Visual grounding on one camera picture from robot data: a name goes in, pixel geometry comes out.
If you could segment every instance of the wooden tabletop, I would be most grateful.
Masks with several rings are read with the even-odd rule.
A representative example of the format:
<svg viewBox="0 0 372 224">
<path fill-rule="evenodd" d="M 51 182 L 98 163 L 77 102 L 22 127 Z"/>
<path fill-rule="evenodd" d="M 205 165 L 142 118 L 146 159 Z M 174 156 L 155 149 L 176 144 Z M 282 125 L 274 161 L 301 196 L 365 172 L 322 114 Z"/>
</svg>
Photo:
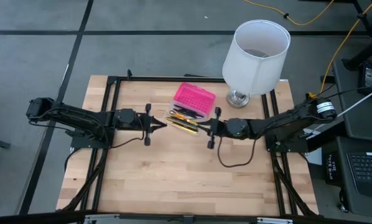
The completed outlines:
<svg viewBox="0 0 372 224">
<path fill-rule="evenodd" d="M 100 110 L 106 81 L 107 76 L 91 76 L 84 109 Z M 214 107 L 222 109 L 222 120 L 264 118 L 261 96 L 251 97 L 243 109 L 234 109 L 225 100 L 229 89 L 226 83 L 192 84 L 216 94 Z M 146 103 L 151 103 L 152 115 L 162 119 L 179 85 L 177 82 L 122 81 L 117 109 L 132 108 L 143 112 Z M 293 107 L 286 80 L 276 87 L 276 96 L 280 112 Z M 113 145 L 140 136 L 140 132 L 116 131 Z M 249 165 L 230 169 L 218 162 L 216 148 L 207 149 L 208 140 L 206 134 L 192 136 L 168 126 L 152 134 L 150 146 L 133 141 L 110 149 L 98 210 L 182 215 L 279 215 L 272 165 L 264 138 L 257 140 L 254 158 Z M 252 143 L 252 140 L 224 138 L 221 146 L 223 162 L 246 162 Z M 57 208 L 66 206 L 85 182 L 90 156 L 91 149 L 82 149 L 70 158 Z M 288 159 L 296 191 L 310 209 L 317 212 L 307 163 L 298 154 L 289 153 Z M 88 208 L 91 207 L 94 188 L 92 186 Z M 289 211 L 284 186 L 283 192 L 286 210 Z"/>
</svg>

